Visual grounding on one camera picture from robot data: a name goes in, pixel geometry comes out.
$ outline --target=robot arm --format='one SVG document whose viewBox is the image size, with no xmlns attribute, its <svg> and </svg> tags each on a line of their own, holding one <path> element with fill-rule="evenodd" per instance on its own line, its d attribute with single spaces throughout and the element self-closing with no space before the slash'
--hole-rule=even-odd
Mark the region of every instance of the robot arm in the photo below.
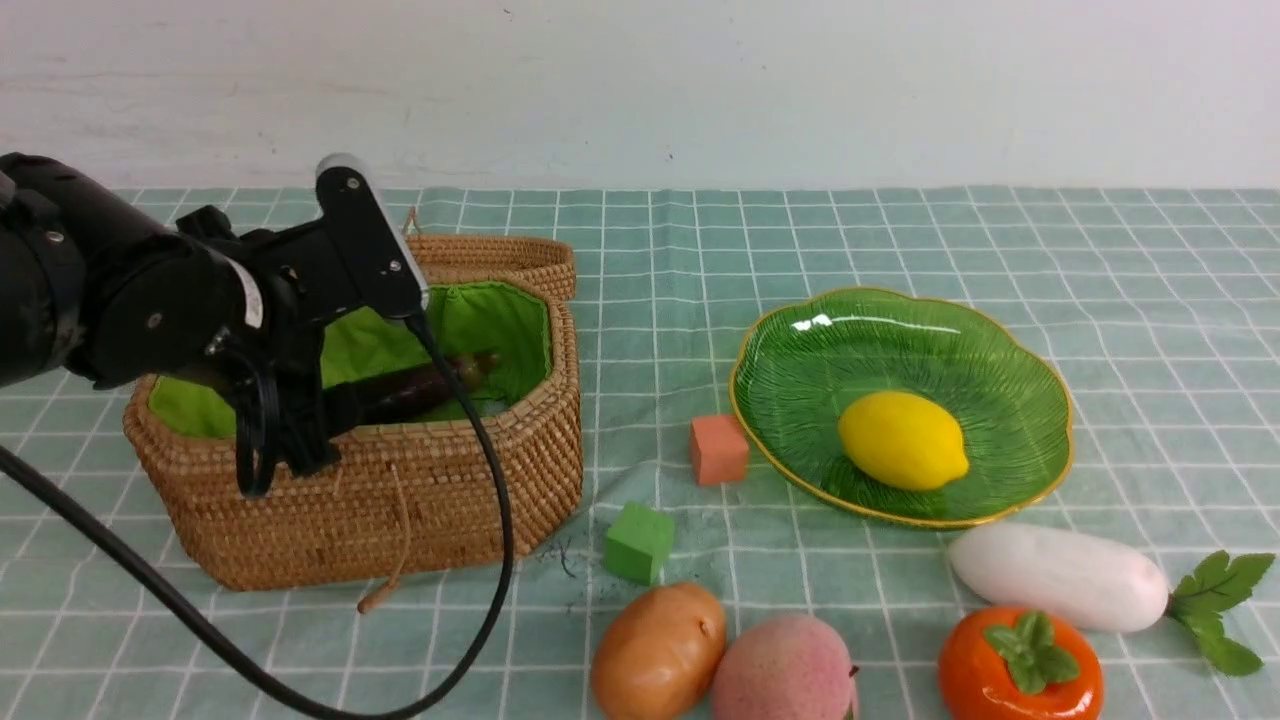
<svg viewBox="0 0 1280 720">
<path fill-rule="evenodd" d="M 97 389 L 210 387 L 236 411 L 246 497 L 278 460 L 335 462 L 361 409 L 351 384 L 321 389 L 324 327 L 362 306 L 407 320 L 426 282 L 356 158 L 325 158 L 315 192 L 321 217 L 284 231 L 236 236 L 205 206 L 174 232 L 56 160 L 0 156 L 0 386 L 64 366 Z"/>
</svg>

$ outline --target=pink peach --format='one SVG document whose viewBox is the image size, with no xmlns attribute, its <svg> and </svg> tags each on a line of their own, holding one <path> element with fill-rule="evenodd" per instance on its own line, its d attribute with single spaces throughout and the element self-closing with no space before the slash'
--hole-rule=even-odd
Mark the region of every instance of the pink peach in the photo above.
<svg viewBox="0 0 1280 720">
<path fill-rule="evenodd" d="M 856 667 L 831 625 L 799 612 L 749 628 L 712 682 L 716 720 L 845 720 L 858 716 Z"/>
</svg>

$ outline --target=sticker label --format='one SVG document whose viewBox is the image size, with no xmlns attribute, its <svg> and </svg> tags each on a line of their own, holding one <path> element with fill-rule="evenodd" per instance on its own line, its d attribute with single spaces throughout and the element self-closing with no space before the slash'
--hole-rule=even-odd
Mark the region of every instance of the sticker label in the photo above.
<svg viewBox="0 0 1280 720">
<path fill-rule="evenodd" d="M 239 263 L 230 258 L 227 258 L 227 261 L 236 270 L 236 274 L 239 275 L 241 287 L 244 290 L 244 324 L 255 331 L 262 329 L 262 291 L 253 282 L 253 275 L 248 274 L 248 270 L 241 266 Z"/>
</svg>

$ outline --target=persimmon leaf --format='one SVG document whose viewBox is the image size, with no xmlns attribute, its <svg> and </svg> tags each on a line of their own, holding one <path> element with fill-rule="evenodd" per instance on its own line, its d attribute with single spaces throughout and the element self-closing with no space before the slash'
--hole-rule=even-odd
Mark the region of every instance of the persimmon leaf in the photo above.
<svg viewBox="0 0 1280 720">
<path fill-rule="evenodd" d="M 1023 612 L 1014 626 L 1023 644 L 1029 648 L 1053 646 L 1053 623 L 1041 611 Z"/>
<path fill-rule="evenodd" d="M 1056 644 L 1036 651 L 1036 666 L 1051 685 L 1070 683 L 1080 676 L 1080 664 L 1075 656 Z"/>
<path fill-rule="evenodd" d="M 987 643 L 991 644 L 992 650 L 1004 657 L 1006 662 L 1014 662 L 1024 655 L 1025 647 L 1021 638 L 1007 625 L 992 625 L 984 629 L 982 634 L 987 638 Z"/>
<path fill-rule="evenodd" d="M 1048 687 L 1044 675 L 1036 666 L 1036 661 L 1029 657 L 1025 657 L 1020 662 L 1010 662 L 1009 674 L 1012 676 L 1014 684 L 1018 685 L 1018 691 L 1023 694 L 1039 694 Z"/>
</svg>

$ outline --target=eggplant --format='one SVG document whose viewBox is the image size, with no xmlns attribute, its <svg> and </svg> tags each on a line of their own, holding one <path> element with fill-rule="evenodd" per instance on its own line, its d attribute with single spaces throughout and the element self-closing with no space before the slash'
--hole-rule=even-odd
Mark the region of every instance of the eggplant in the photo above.
<svg viewBox="0 0 1280 720">
<path fill-rule="evenodd" d="M 448 359 L 467 392 L 484 386 L 499 364 L 495 351 L 463 354 Z M 413 423 L 456 400 L 439 369 L 431 363 L 374 375 L 352 383 L 360 404 L 361 425 Z"/>
</svg>

